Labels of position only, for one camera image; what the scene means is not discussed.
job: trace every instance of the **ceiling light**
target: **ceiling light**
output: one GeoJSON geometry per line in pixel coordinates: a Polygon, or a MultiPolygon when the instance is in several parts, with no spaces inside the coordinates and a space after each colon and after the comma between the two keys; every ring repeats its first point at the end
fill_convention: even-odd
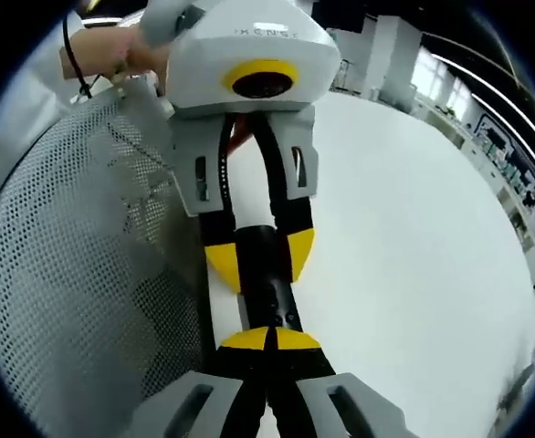
{"type": "Polygon", "coordinates": [[[493,93],[495,93],[497,96],[499,96],[500,98],[502,98],[505,103],[507,103],[510,107],[513,108],[513,110],[515,110],[515,112],[517,112],[519,114],[519,116],[525,120],[525,122],[529,125],[529,127],[535,132],[535,125],[533,124],[533,122],[519,109],[517,108],[517,106],[507,97],[505,96],[502,92],[500,92],[498,89],[496,89],[495,87],[493,87],[492,85],[490,85],[488,82],[486,82],[483,78],[481,78],[480,76],[478,76],[477,74],[473,73],[472,71],[462,67],[462,66],[459,66],[456,62],[453,62],[451,61],[450,59],[446,59],[444,57],[440,57],[438,55],[434,55],[432,54],[433,57],[435,57],[437,60],[439,61],[442,61],[444,62],[445,64],[448,64],[449,66],[452,66],[454,68],[457,68],[458,70],[462,71],[463,73],[466,73],[468,74],[471,78],[477,80],[478,82],[480,82],[481,84],[483,84],[485,87],[487,87],[488,89],[490,89],[493,93]]]}
{"type": "Polygon", "coordinates": [[[97,5],[101,3],[101,0],[89,0],[89,4],[87,5],[87,12],[91,12],[93,9],[97,7],[97,5]]]}
{"type": "Polygon", "coordinates": [[[121,18],[118,18],[115,16],[85,18],[83,20],[83,26],[117,25],[120,21],[121,21],[121,18]]]}
{"type": "Polygon", "coordinates": [[[485,107],[488,111],[490,111],[497,119],[500,120],[501,123],[503,123],[503,125],[505,125],[507,127],[508,130],[511,131],[511,133],[515,136],[515,138],[517,138],[517,140],[519,140],[519,142],[523,145],[523,147],[525,148],[525,150],[528,152],[528,154],[530,155],[531,159],[535,162],[535,152],[533,151],[533,149],[529,146],[529,144],[527,144],[527,142],[523,139],[523,137],[521,137],[519,135],[519,133],[511,126],[511,124],[506,121],[505,119],[503,119],[503,116],[501,116],[498,112],[495,111],[495,109],[493,107],[491,107],[490,105],[488,105],[483,99],[481,99],[479,96],[477,96],[476,94],[472,94],[471,95],[473,97],[473,99],[475,99],[478,103],[480,103],[483,107],[485,107]]]}
{"type": "Polygon", "coordinates": [[[277,32],[288,32],[286,25],[280,23],[254,23],[253,27],[260,30],[275,30],[277,32]]]}
{"type": "Polygon", "coordinates": [[[143,9],[141,11],[134,12],[133,14],[130,14],[130,15],[124,17],[121,20],[121,22],[118,24],[118,26],[119,27],[130,27],[130,26],[137,25],[138,23],[140,23],[140,20],[142,19],[142,16],[143,16],[143,9]]]}

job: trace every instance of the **window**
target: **window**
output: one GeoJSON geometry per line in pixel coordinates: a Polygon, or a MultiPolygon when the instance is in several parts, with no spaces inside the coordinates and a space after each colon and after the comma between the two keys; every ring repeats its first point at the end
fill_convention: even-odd
{"type": "Polygon", "coordinates": [[[445,77],[446,65],[425,48],[420,48],[412,75],[412,84],[417,87],[417,91],[436,100],[445,77]]]}
{"type": "Polygon", "coordinates": [[[459,120],[462,120],[465,112],[468,110],[468,106],[470,105],[470,90],[459,78],[456,78],[454,81],[454,87],[452,87],[452,93],[450,93],[450,98],[446,105],[454,110],[455,116],[459,120]]]}

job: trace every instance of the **white table surface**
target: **white table surface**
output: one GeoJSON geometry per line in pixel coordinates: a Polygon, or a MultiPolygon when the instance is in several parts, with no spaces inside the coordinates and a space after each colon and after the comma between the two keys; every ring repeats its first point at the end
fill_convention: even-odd
{"type": "MultiPolygon", "coordinates": [[[[370,101],[317,103],[316,240],[294,286],[305,331],[337,372],[404,410],[420,438],[480,438],[530,363],[535,299],[511,224],[482,177],[436,129],[370,101]]],[[[229,160],[240,226],[270,224],[254,141],[229,160]]],[[[215,340],[241,330],[212,268],[215,340]]],[[[267,418],[260,436],[277,436],[267,418]]]]}

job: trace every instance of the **white sleeve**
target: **white sleeve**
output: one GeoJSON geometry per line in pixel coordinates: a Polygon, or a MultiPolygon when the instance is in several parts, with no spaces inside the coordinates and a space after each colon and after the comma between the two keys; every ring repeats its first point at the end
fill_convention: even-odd
{"type": "MultiPolygon", "coordinates": [[[[69,34],[83,28],[77,14],[68,16],[69,34]]],[[[67,113],[79,92],[79,81],[63,78],[58,51],[62,22],[40,43],[16,72],[0,98],[0,189],[32,144],[67,113]]]]}

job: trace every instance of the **camera lens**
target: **camera lens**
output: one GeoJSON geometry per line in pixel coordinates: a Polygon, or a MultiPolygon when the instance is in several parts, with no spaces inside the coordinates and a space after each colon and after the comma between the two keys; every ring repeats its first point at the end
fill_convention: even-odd
{"type": "Polygon", "coordinates": [[[248,99],[267,99],[285,93],[292,85],[292,79],[282,73],[258,72],[238,79],[233,91],[248,99]]]}

